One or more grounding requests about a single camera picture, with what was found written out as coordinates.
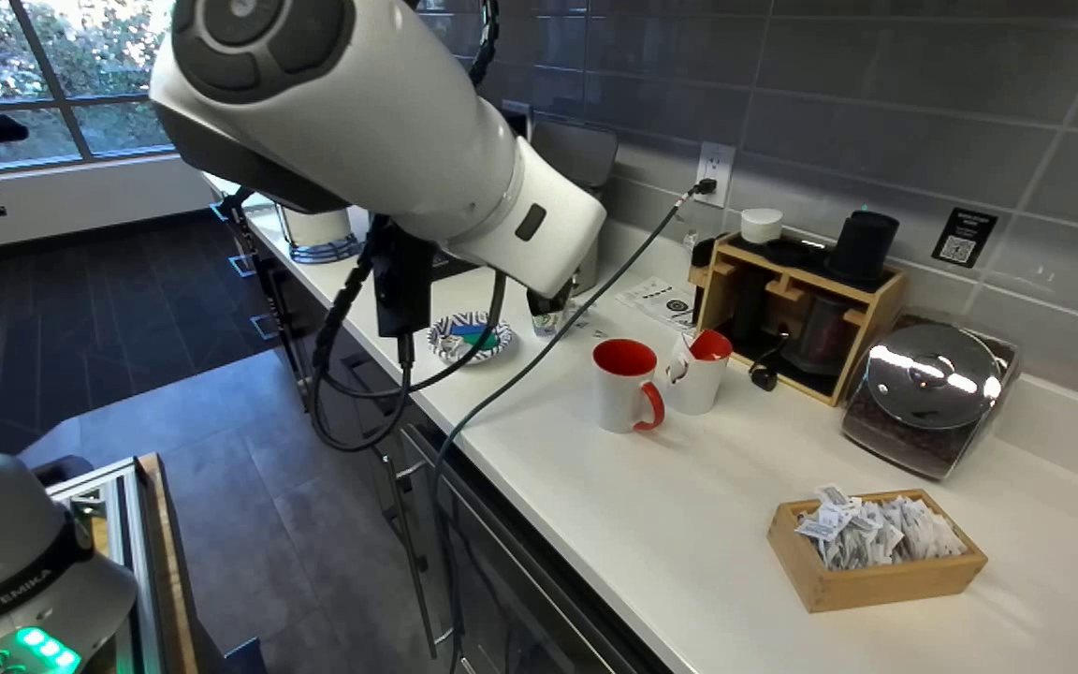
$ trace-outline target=backsplash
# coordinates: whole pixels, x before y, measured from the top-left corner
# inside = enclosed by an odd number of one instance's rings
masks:
[[[480,0],[420,10],[477,54]],[[727,211],[670,237],[745,207],[828,240],[859,207],[895,215],[912,312],[1078,388],[1078,0],[506,0],[482,94],[619,130],[614,221],[653,230],[700,141],[739,146]],[[930,260],[955,207],[1001,216],[974,271]]]

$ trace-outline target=window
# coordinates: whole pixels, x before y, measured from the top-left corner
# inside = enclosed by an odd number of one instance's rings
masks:
[[[0,169],[170,152],[148,103],[171,0],[0,0]]]

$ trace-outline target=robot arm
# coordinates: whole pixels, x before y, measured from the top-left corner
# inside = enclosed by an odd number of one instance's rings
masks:
[[[390,215],[544,295],[608,221],[401,0],[180,0],[151,90],[191,164],[306,215]]]

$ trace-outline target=white countertop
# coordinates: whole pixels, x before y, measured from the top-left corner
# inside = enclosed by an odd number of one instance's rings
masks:
[[[254,230],[285,260],[282,237],[267,221]],[[659,266],[679,281],[670,256],[655,252],[619,290]],[[351,262],[292,271],[330,301]],[[433,283],[433,317],[486,303],[491,272]],[[521,283],[508,283],[506,321],[521,338],[512,361],[415,396],[433,422],[453,428],[544,347]],[[350,330],[397,370],[395,340],[375,338],[371,290]],[[673,672],[1078,672],[1075,472],[984,435],[937,486],[849,447],[843,413],[788,385],[759,393],[739,366],[707,416],[670,413],[653,435],[611,435],[587,421],[587,351],[602,333],[670,346],[665,326],[608,295],[593,326],[460,435],[460,451]],[[423,338],[415,351],[420,378],[443,366]],[[990,571],[952,598],[805,615],[767,523],[780,501],[825,482],[926,486],[984,548]]]

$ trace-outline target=mug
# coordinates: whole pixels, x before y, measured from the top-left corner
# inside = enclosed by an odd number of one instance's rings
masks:
[[[732,351],[734,347],[720,330],[700,330],[682,340],[679,362],[665,370],[670,406],[689,416],[707,413],[720,402]]]
[[[593,416],[601,428],[626,435],[662,422],[662,393],[655,388],[655,351],[643,340],[602,340],[593,347]]]

